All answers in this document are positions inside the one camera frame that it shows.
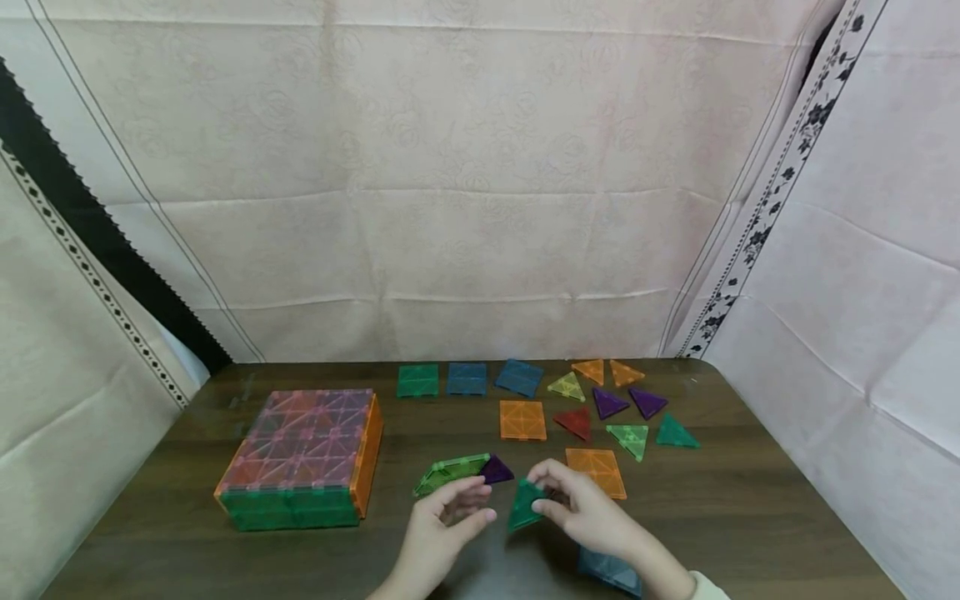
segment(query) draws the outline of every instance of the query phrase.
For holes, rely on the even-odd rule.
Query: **hand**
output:
[[[560,525],[575,541],[626,561],[660,600],[693,597],[697,589],[693,576],[588,476],[551,458],[531,468],[527,479],[566,496],[565,504],[537,500],[533,510]]]
[[[587,549],[627,560],[643,528],[623,512],[589,476],[550,458],[534,465],[527,479],[560,492],[564,503],[537,500],[533,510],[557,523]]]
[[[496,512],[485,508],[490,492],[482,476],[467,477],[414,504],[394,571],[369,600],[426,598],[450,572],[467,542],[496,519]]]

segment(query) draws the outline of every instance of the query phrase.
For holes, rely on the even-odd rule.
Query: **sleeve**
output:
[[[730,600],[730,596],[724,590],[715,586],[703,573],[690,571],[690,575],[693,575],[693,579],[697,582],[697,590],[693,592],[693,597],[690,600]]]

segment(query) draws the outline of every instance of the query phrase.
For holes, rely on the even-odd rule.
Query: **black patterned border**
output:
[[[227,351],[186,303],[133,249],[94,198],[0,58],[0,139],[104,268],[168,331],[193,350],[210,374],[232,364]]]
[[[31,206],[39,214],[43,223],[50,229],[50,232],[54,234],[54,237],[60,242],[60,246],[67,255],[70,256],[74,265],[77,266],[77,270],[84,275],[86,282],[96,293],[110,316],[117,323],[117,326],[120,327],[120,330],[127,336],[127,339],[130,340],[133,347],[136,348],[137,354],[143,362],[150,367],[156,379],[167,391],[167,394],[170,395],[170,398],[177,403],[179,408],[181,410],[186,408],[190,402],[190,398],[183,392],[174,378],[170,376],[170,373],[159,357],[157,357],[154,349],[150,347],[143,334],[136,328],[136,324],[127,315],[127,311],[116,301],[116,297],[103,280],[103,276],[97,272],[97,267],[87,256],[84,245],[78,242],[74,236],[74,232],[64,223],[58,212],[50,205],[43,193],[40,192],[33,178],[30,177],[27,170],[20,161],[17,160],[16,156],[13,155],[7,144],[0,144],[0,159],[7,165],[13,178],[16,179],[16,182],[20,185],[24,198],[30,201]]]
[[[777,166],[767,181],[760,201],[754,207],[746,228],[740,235],[736,248],[710,294],[709,301],[687,333],[677,358],[701,358],[716,336],[731,308],[739,298],[743,286],[756,264],[780,216],[780,211],[790,196],[797,177],[813,151],[824,125],[836,106],[837,99],[847,84],[860,53],[863,51],[873,27],[879,20],[886,0],[878,1],[879,10],[870,21],[869,30],[861,5],[870,0],[855,0],[839,23],[840,34],[836,37],[830,53],[824,61],[815,83],[810,87],[804,108],[793,124],[790,135],[783,145]]]

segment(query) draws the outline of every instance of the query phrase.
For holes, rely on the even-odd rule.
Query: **floral trim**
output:
[[[104,305],[110,316],[113,317],[117,326],[120,327],[120,330],[127,336],[127,339],[130,340],[133,347],[136,348],[137,354],[151,371],[153,371],[157,381],[159,381],[163,389],[167,391],[170,398],[177,403],[177,406],[179,406],[181,410],[185,409],[190,399],[183,393],[180,385],[177,384],[167,371],[163,362],[156,355],[156,352],[154,352],[154,349],[151,348],[147,340],[136,328],[136,325],[127,315],[127,311],[116,301],[116,297],[104,281],[103,276],[100,275],[97,267],[87,255],[86,248],[77,240],[70,227],[60,218],[58,212],[50,205],[46,196],[40,191],[39,186],[36,185],[33,178],[30,177],[30,174],[23,165],[20,164],[20,161],[17,160],[16,156],[13,155],[6,144],[0,144],[0,158],[2,158],[3,162],[7,165],[7,168],[10,169],[11,174],[14,175],[16,182],[20,185],[20,189],[23,190],[24,198],[30,201],[31,206],[39,214],[43,223],[50,229],[50,232],[54,234],[57,241],[60,242],[60,247],[63,248],[63,251],[73,260],[77,270],[80,271],[86,279],[86,282],[90,285],[90,288],[97,294],[97,298],[100,299],[100,302]]]
[[[868,8],[861,10],[861,4]],[[833,42],[820,74],[810,87],[804,108],[783,144],[777,166],[767,181],[759,202],[756,202],[751,219],[740,235],[723,275],[713,288],[709,302],[677,352],[678,358],[702,357],[740,296],[794,183],[813,152],[813,147],[856,66],[860,52],[873,30],[872,25],[876,24],[885,5],[886,0],[850,2],[846,17],[837,25],[840,34]],[[864,27],[867,24],[867,12],[874,13],[869,28]]]

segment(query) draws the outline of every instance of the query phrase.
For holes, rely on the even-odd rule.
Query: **translucent plastic tile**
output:
[[[490,460],[480,469],[480,474],[484,477],[484,483],[488,485],[514,478],[514,472],[496,454],[490,455]]]
[[[618,388],[646,377],[642,372],[615,360],[610,361],[610,371],[613,374],[613,385]]]
[[[630,392],[630,397],[634,399],[637,410],[640,411],[640,414],[646,420],[650,420],[656,413],[663,410],[668,402],[665,397],[644,392],[637,388],[628,388],[628,392]]]
[[[493,385],[516,392],[521,396],[534,397],[537,395],[537,388],[542,378],[543,369],[540,367],[510,359]]]
[[[546,440],[543,404],[526,400],[500,400],[500,438]]]
[[[636,598],[642,595],[643,585],[636,571],[614,556],[593,552],[581,546],[577,570],[620,588]]]
[[[627,491],[623,488],[620,467],[612,450],[585,448],[567,448],[566,465],[590,476],[600,489],[614,500],[625,500]]]
[[[214,495],[241,531],[356,525],[382,429],[372,390],[274,392]]]
[[[526,479],[521,479],[516,487],[514,506],[510,511],[510,519],[507,522],[507,528],[510,531],[516,531],[521,527],[532,525],[533,523],[536,523],[542,519],[543,515],[534,513],[532,505],[534,500],[539,500],[545,497],[546,493],[544,493],[543,490],[540,490],[537,488],[537,486],[530,483]]]
[[[580,400],[581,402],[587,401],[587,397],[584,396],[584,390],[580,387],[580,381],[577,380],[577,374],[573,371],[557,379],[548,385],[546,389],[554,394],[573,398],[574,400]]]
[[[446,392],[451,396],[486,396],[486,363],[450,363]]]
[[[647,448],[646,425],[607,425],[607,431],[613,435],[625,450],[630,452],[639,463]]]
[[[373,488],[373,472],[376,469],[380,441],[383,437],[383,416],[376,396],[371,399],[369,414],[368,424],[360,441],[360,449],[357,451],[356,468],[350,479],[350,498],[360,517],[367,516],[367,505],[370,503]]]
[[[490,460],[490,454],[474,454],[461,458],[453,458],[445,461],[438,461],[430,466],[430,469],[420,478],[420,482],[414,489],[415,496],[423,496],[433,493],[445,483],[479,475],[483,466]]]
[[[603,385],[603,359],[585,360],[581,363],[573,363],[570,368],[578,372],[587,379],[593,380],[597,385]]]
[[[590,441],[590,413],[586,406],[575,411],[557,413],[553,420],[584,442]]]
[[[657,444],[675,445],[686,448],[699,448],[700,443],[690,435],[683,425],[680,425],[672,415],[667,413],[660,422],[660,431],[657,432]]]
[[[396,379],[396,397],[438,396],[440,394],[440,367],[404,365]]]
[[[593,388],[593,401],[596,402],[597,415],[600,420],[612,417],[620,411],[630,408],[630,402],[600,388]]]

